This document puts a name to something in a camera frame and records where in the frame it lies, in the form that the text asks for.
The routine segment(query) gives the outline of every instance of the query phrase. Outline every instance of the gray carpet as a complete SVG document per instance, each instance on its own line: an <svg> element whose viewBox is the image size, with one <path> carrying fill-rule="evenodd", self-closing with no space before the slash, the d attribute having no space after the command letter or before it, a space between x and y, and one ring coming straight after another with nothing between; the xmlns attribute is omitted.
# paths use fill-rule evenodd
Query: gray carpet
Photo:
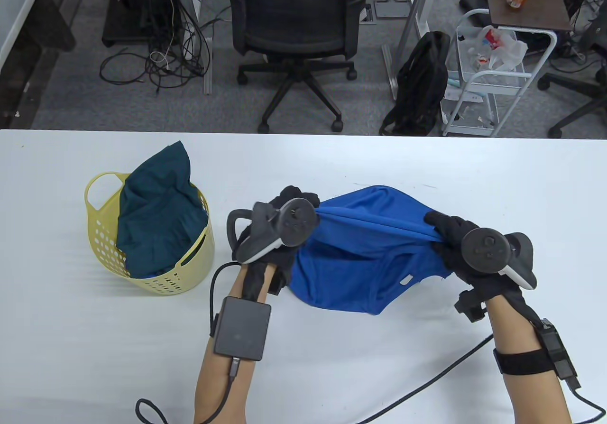
<svg viewBox="0 0 607 424"><path fill-rule="evenodd" d="M231 43L230 23L218 23L214 36L213 93L203 94L202 82L191 81L184 88L161 90L149 82L114 86L99 79L99 64L119 51L119 45L106 49L101 32L108 0L83 0L74 19L78 45L63 54L48 83L37 113L34 129L95 129L128 131L204 131L253 133L281 77L252 74L247 86L236 83L241 62L261 61L257 54L242 57ZM214 17L228 0L204 0L201 22ZM461 15L458 0L437 0L431 28L451 34ZM343 113L342 134L377 134L381 120L393 106L381 53L384 43L397 44L404 22L380 21L360 27L358 53L353 58L358 79L350 82L345 73L320 75L319 81ZM143 47L131 49L143 54ZM141 72L141 60L122 57L107 68L107 76L128 79ZM578 73L591 79L598 66ZM507 106L508 99L499 99ZM585 96L553 86L539 92L535 84L525 93L501 130L510 138L544 138L557 120L588 100ZM564 138L607 138L604 111L585 116L563 130ZM330 134L332 114L303 84L286 95L270 118L273 133Z"/></svg>

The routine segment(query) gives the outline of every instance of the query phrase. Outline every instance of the black glove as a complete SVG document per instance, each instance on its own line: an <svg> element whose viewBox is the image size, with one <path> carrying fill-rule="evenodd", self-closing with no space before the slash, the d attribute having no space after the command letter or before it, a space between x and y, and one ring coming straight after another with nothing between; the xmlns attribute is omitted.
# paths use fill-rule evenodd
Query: black glove
<svg viewBox="0 0 607 424"><path fill-rule="evenodd" d="M465 295L470 303L477 301L480 305L481 302L503 295L510 305L532 324L542 324L540 317L525 303L523 292L512 279L507 275L484 274L472 268L464 260L461 254L462 239L470 231L478 228L478 225L461 217L449 217L436 211L427 213L423 221L432 225L444 239L444 242L432 242L432 249L441 257L445 267L473 287L475 293Z"/></svg>
<svg viewBox="0 0 607 424"><path fill-rule="evenodd" d="M280 209L288 201L293 198L305 198L312 206L319 207L321 201L318 199L317 194L305 194L297 187L290 185L286 187L280 195L269 203L276 209ZM247 227L240 234L238 242L236 242L236 248L232 252L232 259L234 258L235 252L240 247L241 243L249 237L251 227ZM264 285L265 269L267 265L274 264L276 266L276 272L274 278L269 286L269 292L271 294L278 294L285 286L291 283L293 264L295 263L295 256L301 246L287 247L282 246L278 249L272 250L260 259L249 264L247 275L243 283L242 298L251 301L256 301L259 293Z"/></svg>

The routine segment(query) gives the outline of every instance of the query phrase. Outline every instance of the plastic bag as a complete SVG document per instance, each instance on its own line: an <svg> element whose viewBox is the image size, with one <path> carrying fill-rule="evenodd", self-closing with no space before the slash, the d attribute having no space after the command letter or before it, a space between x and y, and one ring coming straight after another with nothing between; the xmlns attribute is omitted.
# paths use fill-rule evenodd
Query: plastic bag
<svg viewBox="0 0 607 424"><path fill-rule="evenodd" d="M476 71L510 71L523 61L527 43L515 40L507 31L487 26L468 53L473 55L472 66Z"/></svg>

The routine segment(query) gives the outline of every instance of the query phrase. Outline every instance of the chair base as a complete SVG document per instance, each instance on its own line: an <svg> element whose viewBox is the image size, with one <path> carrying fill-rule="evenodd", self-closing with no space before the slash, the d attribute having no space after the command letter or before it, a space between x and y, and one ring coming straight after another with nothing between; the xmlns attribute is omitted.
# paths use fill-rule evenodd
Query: chair base
<svg viewBox="0 0 607 424"><path fill-rule="evenodd" d="M236 80L238 84L245 85L248 82L247 75L245 72L252 73L286 73L286 79L280 85L274 98L267 106L262 121L258 126L258 133L269 133L269 125L267 119L275 111L276 107L280 104L284 96L295 82L304 82L308 85L312 92L316 94L319 99L327 108L335 114L335 120L331 125L331 130L335 133L339 133L343 130L343 121L340 109L334 103L334 101L327 95L325 90L319 84L318 81L312 76L313 71L327 71L334 69L347 68L348 72L346 77L349 81L353 81L358 76L356 69L354 68L354 62L323 62L321 60L305 60L305 59L292 59L285 58L283 60L276 60L271 58L266 64L244 64L238 67L238 75Z"/></svg>
<svg viewBox="0 0 607 424"><path fill-rule="evenodd" d="M589 84L583 81L576 81L575 79L571 79L554 73L546 73L544 76L538 79L537 88L541 91L548 90L550 84L555 83L559 86L592 98L592 100L586 103L586 105L579 108L578 110L575 110L570 115L566 116L565 118L561 119L559 122L554 124L548 130L548 138L562 138L563 127L570 125L570 123L575 122L586 114L590 114L590 112L593 112L598 108L607 107L607 75L605 74L605 70L602 68L598 70L595 75L595 78L600 85L597 86L596 84Z"/></svg>

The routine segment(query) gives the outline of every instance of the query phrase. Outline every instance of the basket handle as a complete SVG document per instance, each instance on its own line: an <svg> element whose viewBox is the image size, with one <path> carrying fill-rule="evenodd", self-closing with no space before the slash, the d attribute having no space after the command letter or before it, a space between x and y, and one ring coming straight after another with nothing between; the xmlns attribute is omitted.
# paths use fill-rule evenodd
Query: basket handle
<svg viewBox="0 0 607 424"><path fill-rule="evenodd" d="M97 179L99 179L100 177L104 177L104 175L115 175L118 179L120 179L120 181L122 182L123 185L126 181L126 178L129 176L128 174L125 174L125 173L117 173L115 171L110 171L110 172L106 172L106 173L101 173L100 175L96 175L95 177L93 177L93 179L91 179L89 184L86 186L86 190L84 190L84 202L86 203L86 207L88 210L91 210L93 212L98 212L98 210L95 209L93 207L93 205L89 202L89 190L91 189L91 186L95 182L97 182Z"/></svg>

